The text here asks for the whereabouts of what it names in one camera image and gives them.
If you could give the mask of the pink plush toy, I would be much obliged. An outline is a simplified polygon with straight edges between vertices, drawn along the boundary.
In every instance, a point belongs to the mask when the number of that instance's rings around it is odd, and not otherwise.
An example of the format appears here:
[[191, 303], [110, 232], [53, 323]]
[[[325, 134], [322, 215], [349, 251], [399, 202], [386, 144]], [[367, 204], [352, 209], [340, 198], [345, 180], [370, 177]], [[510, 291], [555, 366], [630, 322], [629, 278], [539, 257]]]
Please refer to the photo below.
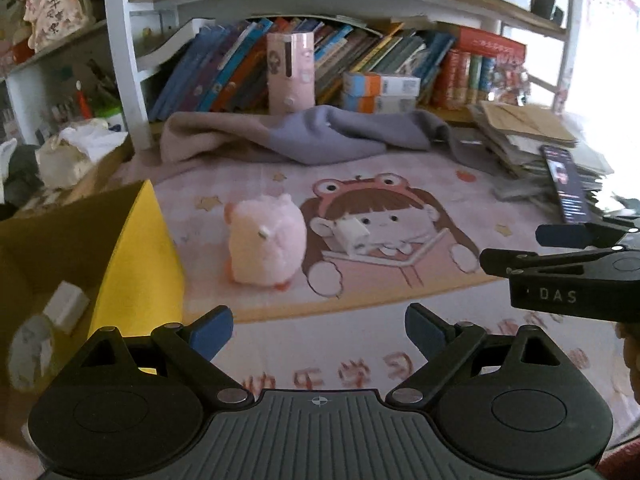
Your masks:
[[228, 278], [232, 283], [287, 290], [302, 268], [307, 227], [290, 194], [228, 203]]

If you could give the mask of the small white charger plug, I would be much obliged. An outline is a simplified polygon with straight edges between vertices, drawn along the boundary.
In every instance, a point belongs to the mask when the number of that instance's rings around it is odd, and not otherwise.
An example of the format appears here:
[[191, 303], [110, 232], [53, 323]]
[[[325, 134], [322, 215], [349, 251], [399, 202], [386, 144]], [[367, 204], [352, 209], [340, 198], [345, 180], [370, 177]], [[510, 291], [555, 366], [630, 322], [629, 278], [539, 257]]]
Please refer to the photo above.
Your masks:
[[370, 232], [358, 218], [348, 217], [334, 222], [334, 236], [344, 252], [353, 256], [367, 248]]

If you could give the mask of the white power adapter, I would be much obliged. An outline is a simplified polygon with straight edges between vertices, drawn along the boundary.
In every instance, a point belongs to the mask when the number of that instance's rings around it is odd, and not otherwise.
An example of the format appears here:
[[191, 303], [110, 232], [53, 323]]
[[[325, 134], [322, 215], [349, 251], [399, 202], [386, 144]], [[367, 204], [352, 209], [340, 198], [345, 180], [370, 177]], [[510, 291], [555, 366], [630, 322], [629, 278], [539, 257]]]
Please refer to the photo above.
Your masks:
[[50, 297], [42, 314], [66, 335], [73, 333], [90, 300], [78, 286], [62, 281]]

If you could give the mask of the black smartphone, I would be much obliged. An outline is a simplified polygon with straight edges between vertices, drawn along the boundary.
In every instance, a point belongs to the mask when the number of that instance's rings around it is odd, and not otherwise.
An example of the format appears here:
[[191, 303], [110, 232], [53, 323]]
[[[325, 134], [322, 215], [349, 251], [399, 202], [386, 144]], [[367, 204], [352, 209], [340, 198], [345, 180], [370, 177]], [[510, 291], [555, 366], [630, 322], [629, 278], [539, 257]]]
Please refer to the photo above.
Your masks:
[[563, 221], [569, 224], [588, 222], [590, 213], [585, 193], [570, 152], [548, 144], [544, 144], [540, 152], [558, 196]]

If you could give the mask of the pink cartoon table mat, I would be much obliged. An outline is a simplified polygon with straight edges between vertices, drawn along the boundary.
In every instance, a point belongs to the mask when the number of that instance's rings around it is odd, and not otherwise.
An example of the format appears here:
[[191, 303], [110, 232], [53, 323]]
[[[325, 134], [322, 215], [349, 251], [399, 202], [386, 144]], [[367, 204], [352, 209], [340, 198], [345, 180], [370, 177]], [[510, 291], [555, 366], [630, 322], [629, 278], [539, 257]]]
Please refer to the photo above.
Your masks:
[[[322, 167], [211, 158], [174, 169], [138, 157], [116, 179], [153, 183], [186, 277], [183, 314], [232, 309], [234, 337], [217, 364], [253, 392], [390, 390], [422, 364], [404, 333], [405, 308], [419, 301], [492, 334], [541, 327], [605, 398], [614, 441], [638, 434], [613, 325], [513, 309], [506, 282], [480, 270], [484, 248], [536, 250], [536, 227], [547, 220], [531, 203], [496, 200], [481, 172], [436, 152], [391, 152]], [[308, 224], [306, 266], [287, 290], [230, 282], [224, 206], [284, 193]], [[334, 222], [348, 217], [370, 232], [353, 256], [334, 236]]]

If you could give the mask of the stack of papers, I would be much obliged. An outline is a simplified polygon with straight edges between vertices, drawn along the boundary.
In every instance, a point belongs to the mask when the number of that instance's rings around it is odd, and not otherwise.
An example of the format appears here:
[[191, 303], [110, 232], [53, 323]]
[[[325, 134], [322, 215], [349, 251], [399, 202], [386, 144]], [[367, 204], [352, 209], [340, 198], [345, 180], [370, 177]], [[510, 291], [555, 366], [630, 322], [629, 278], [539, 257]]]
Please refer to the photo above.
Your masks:
[[613, 173], [613, 169], [601, 154], [593, 151], [582, 140], [577, 140], [570, 146], [551, 143], [550, 139], [539, 140], [499, 130], [489, 123], [484, 105], [485, 103], [472, 104], [468, 106], [468, 110], [488, 151], [497, 157], [498, 163], [513, 181], [522, 182], [518, 190], [523, 194], [523, 200], [530, 200], [541, 208], [560, 206], [547, 162], [542, 154], [542, 148], [548, 145], [549, 148], [564, 148], [573, 157], [579, 187], [589, 196], [590, 202], [594, 203], [591, 195], [601, 191], [603, 179]]

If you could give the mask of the yellow cardboard box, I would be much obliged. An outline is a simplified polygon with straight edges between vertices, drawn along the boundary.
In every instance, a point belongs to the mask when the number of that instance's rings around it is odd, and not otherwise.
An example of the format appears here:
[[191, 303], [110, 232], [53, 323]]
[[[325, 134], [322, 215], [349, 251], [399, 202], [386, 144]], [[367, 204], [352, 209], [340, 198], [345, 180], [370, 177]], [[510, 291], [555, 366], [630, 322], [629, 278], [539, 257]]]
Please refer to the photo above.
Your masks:
[[88, 310], [70, 336], [71, 356], [102, 326], [143, 336], [179, 322], [186, 280], [151, 182], [137, 182], [1, 225], [1, 355], [58, 285], [79, 287]]

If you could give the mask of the red boxed book set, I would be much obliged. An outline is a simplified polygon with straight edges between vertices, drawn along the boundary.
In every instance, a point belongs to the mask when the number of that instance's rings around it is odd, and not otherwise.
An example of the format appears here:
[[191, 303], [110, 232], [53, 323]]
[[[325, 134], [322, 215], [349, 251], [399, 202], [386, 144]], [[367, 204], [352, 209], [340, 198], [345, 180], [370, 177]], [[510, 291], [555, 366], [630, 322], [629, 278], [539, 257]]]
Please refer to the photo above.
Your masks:
[[506, 81], [514, 81], [514, 72], [524, 67], [526, 45], [479, 28], [437, 22], [436, 30], [447, 35], [437, 72], [431, 106], [457, 110], [468, 104], [491, 100], [495, 95], [498, 68], [508, 73]]

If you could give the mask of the wooden chess board box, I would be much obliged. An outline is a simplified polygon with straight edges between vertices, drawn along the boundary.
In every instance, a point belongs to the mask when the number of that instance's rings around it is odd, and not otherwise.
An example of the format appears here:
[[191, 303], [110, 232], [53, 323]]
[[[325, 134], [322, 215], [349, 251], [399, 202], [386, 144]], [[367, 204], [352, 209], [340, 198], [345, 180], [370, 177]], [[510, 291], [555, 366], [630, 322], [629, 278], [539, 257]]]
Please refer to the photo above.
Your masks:
[[110, 183], [113, 174], [116, 174], [119, 167], [134, 154], [134, 147], [130, 139], [127, 139], [122, 146], [116, 148], [111, 154], [102, 159], [88, 174], [85, 175], [73, 188], [69, 190], [47, 190], [43, 188], [38, 191], [32, 199], [16, 214], [15, 218], [29, 218], [44, 214], [49, 210], [62, 207], [83, 198], [99, 194], [106, 191], [112, 185]]

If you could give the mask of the grey pink cloth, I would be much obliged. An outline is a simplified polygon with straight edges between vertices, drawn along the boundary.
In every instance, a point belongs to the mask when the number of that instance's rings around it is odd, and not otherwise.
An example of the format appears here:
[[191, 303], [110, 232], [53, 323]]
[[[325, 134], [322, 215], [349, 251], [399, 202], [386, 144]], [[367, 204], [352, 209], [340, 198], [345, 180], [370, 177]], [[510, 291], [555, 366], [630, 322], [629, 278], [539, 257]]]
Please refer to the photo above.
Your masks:
[[378, 156], [390, 148], [428, 152], [435, 146], [446, 148], [465, 167], [499, 171], [497, 157], [487, 148], [465, 144], [456, 130], [426, 110], [364, 114], [329, 105], [282, 116], [176, 113], [164, 123], [160, 160], [176, 164], [217, 155], [324, 166]]

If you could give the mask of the white tissue bag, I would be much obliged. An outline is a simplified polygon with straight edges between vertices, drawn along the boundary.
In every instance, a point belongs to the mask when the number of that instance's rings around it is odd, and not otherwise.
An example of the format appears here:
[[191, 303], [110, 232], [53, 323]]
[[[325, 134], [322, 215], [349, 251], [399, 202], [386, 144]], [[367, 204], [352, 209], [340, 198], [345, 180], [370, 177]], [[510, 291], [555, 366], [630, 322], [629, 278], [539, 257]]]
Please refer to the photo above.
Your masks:
[[40, 180], [49, 190], [73, 188], [127, 138], [126, 130], [114, 130], [102, 118], [74, 122], [36, 151]]

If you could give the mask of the orange white box lower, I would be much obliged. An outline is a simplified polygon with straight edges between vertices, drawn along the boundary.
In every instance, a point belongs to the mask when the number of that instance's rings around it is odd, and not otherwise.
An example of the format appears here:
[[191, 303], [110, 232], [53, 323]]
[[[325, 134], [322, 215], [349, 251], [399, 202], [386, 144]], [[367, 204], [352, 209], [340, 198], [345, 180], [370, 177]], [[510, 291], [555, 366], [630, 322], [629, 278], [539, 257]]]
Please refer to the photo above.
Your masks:
[[342, 93], [342, 109], [363, 114], [401, 114], [416, 108], [410, 96], [350, 96]]

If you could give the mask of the orange white box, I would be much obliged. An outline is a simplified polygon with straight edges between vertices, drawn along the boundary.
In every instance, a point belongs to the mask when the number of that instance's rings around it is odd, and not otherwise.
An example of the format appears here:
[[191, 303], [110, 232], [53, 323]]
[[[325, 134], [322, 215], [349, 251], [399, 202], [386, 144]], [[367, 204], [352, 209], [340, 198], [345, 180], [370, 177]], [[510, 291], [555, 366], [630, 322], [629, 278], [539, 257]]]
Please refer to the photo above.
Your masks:
[[342, 93], [342, 109], [363, 114], [401, 114], [416, 108], [410, 96], [350, 96]]
[[415, 98], [421, 89], [421, 79], [413, 76], [378, 73], [344, 73], [343, 90], [349, 96], [408, 96]]

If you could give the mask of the orange white box upper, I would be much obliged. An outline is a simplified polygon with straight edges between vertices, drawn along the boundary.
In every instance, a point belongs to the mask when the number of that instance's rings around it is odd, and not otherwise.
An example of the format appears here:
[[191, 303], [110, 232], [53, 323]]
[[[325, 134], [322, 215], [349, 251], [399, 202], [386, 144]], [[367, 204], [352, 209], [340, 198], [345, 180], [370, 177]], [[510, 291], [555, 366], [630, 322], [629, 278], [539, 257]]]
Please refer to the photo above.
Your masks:
[[378, 73], [344, 73], [343, 90], [349, 96], [408, 96], [415, 98], [421, 89], [421, 79], [413, 76]]

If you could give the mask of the row of leaning books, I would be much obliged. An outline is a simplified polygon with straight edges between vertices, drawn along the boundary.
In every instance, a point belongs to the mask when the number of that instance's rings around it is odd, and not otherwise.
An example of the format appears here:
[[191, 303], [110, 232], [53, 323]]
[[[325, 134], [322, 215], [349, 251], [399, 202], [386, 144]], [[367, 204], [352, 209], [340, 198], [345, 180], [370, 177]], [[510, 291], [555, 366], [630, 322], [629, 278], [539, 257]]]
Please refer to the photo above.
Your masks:
[[175, 112], [282, 115], [315, 105], [395, 114], [428, 100], [453, 45], [448, 32], [399, 24], [379, 32], [320, 15], [193, 20], [138, 69], [174, 66], [148, 109], [151, 122]]

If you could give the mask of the pink cylindrical holder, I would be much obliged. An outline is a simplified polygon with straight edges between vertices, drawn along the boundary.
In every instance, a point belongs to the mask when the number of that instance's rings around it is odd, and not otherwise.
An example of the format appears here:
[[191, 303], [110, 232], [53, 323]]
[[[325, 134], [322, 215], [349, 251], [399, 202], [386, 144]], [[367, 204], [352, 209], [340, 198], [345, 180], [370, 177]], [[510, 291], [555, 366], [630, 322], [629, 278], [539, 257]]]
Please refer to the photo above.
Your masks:
[[314, 34], [270, 32], [267, 74], [271, 115], [287, 115], [314, 107]]

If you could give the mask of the white bookshelf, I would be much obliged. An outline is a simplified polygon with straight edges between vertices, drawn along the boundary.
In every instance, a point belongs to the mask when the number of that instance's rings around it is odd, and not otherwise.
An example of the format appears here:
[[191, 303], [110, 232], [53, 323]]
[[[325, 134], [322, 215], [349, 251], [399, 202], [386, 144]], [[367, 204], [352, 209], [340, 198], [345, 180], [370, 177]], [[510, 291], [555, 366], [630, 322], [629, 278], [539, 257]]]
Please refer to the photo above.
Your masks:
[[166, 37], [190, 21], [208, 18], [217, 22], [258, 15], [348, 16], [374, 23], [386, 18], [435, 20], [479, 20], [497, 34], [505, 27], [526, 29], [559, 40], [563, 45], [558, 80], [554, 84], [537, 79], [538, 86], [553, 93], [555, 106], [570, 84], [576, 55], [582, 0], [568, 0], [566, 26], [560, 26], [503, 0], [104, 0], [106, 18], [96, 23], [105, 29], [110, 44], [116, 82], [122, 99], [122, 114], [134, 148], [146, 150], [153, 144], [152, 127], [145, 106], [142, 81], [155, 75], [157, 65], [140, 64], [136, 40], [144, 28]]

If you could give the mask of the pink plush doll ornament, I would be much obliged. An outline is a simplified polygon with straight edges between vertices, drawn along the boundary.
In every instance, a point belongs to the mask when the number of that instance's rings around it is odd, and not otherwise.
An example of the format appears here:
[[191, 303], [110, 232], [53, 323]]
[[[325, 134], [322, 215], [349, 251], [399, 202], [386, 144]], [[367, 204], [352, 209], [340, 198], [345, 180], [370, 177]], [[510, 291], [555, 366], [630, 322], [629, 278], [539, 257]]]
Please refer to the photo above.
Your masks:
[[91, 0], [27, 0], [23, 20], [32, 28], [28, 46], [35, 53], [96, 22]]

